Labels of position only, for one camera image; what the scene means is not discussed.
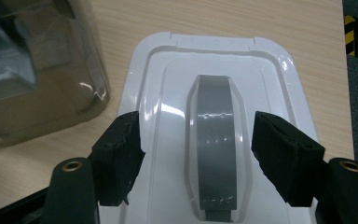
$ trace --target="wooden table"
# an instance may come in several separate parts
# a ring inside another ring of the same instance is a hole
[[[0,149],[0,207],[48,185],[53,167],[86,157],[114,120],[130,58],[146,36],[262,36],[295,60],[328,160],[353,158],[351,111],[340,0],[91,0],[112,89],[100,117],[57,133]]]

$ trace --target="white blister tray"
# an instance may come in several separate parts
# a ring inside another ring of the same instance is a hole
[[[145,159],[129,195],[130,205],[100,208],[102,223],[183,224],[203,221],[194,194],[192,120],[188,97],[199,75],[227,76],[235,117],[237,210],[234,223],[310,224],[314,207],[292,208],[259,168],[251,151],[255,111],[278,115],[317,141],[294,62],[264,38],[158,33],[132,55],[118,114],[140,112]]]

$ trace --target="transparent plastic box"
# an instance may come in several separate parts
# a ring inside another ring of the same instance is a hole
[[[90,2],[0,0],[0,147],[98,116],[109,87]]]

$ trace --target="gold metal ring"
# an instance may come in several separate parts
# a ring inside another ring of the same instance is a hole
[[[349,171],[358,173],[358,164],[353,161],[340,161],[339,164]]]
[[[82,165],[83,165],[83,162],[81,162],[81,161],[70,161],[70,162],[66,163],[62,167],[62,169],[65,172],[72,172],[72,171],[80,169],[80,167],[82,167]]]

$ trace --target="gray rubber strap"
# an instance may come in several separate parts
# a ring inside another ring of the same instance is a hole
[[[237,170],[228,77],[200,76],[197,156],[200,209],[207,220],[229,222],[237,209]]]

